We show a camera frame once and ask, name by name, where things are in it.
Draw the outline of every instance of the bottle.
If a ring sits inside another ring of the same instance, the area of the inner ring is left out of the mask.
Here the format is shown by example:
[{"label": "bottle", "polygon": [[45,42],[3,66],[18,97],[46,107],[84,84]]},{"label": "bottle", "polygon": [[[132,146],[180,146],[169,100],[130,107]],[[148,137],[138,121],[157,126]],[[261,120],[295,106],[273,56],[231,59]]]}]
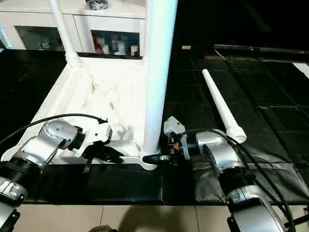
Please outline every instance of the bottle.
[{"label": "bottle", "polygon": [[112,50],[117,51],[118,50],[118,36],[112,35]]},{"label": "bottle", "polygon": [[98,54],[102,54],[101,47],[100,47],[100,45],[98,44],[97,38],[96,38],[95,35],[92,35],[92,40],[93,40],[93,45],[94,45],[94,47],[95,47],[95,52],[98,53]]},{"label": "bottle", "polygon": [[108,55],[110,53],[110,49],[108,47],[108,45],[104,45],[104,47],[102,48],[102,52],[103,54]]},{"label": "bottle", "polygon": [[118,55],[126,55],[126,43],[122,40],[118,42]]},{"label": "bottle", "polygon": [[132,45],[131,46],[131,56],[138,56],[139,52],[139,46],[138,45]]}]

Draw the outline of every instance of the shelf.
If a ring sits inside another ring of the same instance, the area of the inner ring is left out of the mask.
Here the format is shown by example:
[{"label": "shelf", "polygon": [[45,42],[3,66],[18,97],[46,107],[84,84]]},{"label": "shelf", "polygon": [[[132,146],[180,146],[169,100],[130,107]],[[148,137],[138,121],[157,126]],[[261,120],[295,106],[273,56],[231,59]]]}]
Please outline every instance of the shelf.
[{"label": "shelf", "polygon": [[[145,18],[146,0],[109,0],[109,8],[89,9],[85,0],[58,0],[63,14],[107,17]],[[0,12],[51,13],[48,0],[4,0]]]}]

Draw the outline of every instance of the glass cabinet door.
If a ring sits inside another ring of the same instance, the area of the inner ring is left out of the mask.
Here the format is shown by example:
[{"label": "glass cabinet door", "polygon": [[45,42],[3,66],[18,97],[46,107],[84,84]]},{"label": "glass cabinet door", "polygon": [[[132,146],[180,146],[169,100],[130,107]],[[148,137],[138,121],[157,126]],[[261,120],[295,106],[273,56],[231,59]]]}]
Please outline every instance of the glass cabinet door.
[{"label": "glass cabinet door", "polygon": [[[73,48],[82,52],[73,15],[63,14],[63,19]],[[53,14],[0,12],[0,24],[13,49],[64,50]]]},{"label": "glass cabinet door", "polygon": [[145,19],[74,15],[84,52],[143,56]]},{"label": "glass cabinet door", "polygon": [[26,49],[64,51],[57,28],[15,26],[15,29]]},{"label": "glass cabinet door", "polygon": [[133,32],[91,30],[95,52],[112,55],[140,55],[140,34]]}]

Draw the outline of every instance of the white pipe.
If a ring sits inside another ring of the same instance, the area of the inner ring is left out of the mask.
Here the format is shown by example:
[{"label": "white pipe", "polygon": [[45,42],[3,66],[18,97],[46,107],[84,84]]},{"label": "white pipe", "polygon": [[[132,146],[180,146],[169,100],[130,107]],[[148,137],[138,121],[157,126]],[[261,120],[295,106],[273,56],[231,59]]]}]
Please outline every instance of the white pipe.
[{"label": "white pipe", "polygon": [[142,156],[158,152],[177,0],[154,0]]},{"label": "white pipe", "polygon": [[62,17],[62,13],[61,13],[58,1],[49,0],[49,3],[52,8],[52,12],[53,12],[53,15],[54,15],[57,27],[58,27],[58,32],[59,32],[62,44],[66,51],[67,62],[72,62],[73,64],[80,63],[80,59],[73,48],[67,27],[64,23],[64,19]]},{"label": "white pipe", "polygon": [[143,59],[148,61],[149,57],[149,48],[150,48],[150,35],[151,35],[151,20],[152,20],[152,9],[153,9],[153,0],[146,1],[146,23],[145,23],[145,49]]},{"label": "white pipe", "polygon": [[226,102],[224,101],[220,91],[218,90],[208,70],[204,69],[202,72],[205,81],[207,83],[207,86],[211,92],[214,103],[216,104],[221,119],[225,125],[227,136],[230,136],[239,143],[245,142],[247,139],[245,132],[234,119],[230,109],[228,108]]}]

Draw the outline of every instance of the television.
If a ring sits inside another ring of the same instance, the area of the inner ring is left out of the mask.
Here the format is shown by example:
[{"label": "television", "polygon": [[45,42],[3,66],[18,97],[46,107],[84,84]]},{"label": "television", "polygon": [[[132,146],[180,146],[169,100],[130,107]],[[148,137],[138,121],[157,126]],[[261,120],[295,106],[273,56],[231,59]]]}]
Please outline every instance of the television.
[{"label": "television", "polygon": [[213,49],[309,54],[309,2],[179,0],[173,53],[193,57]]}]

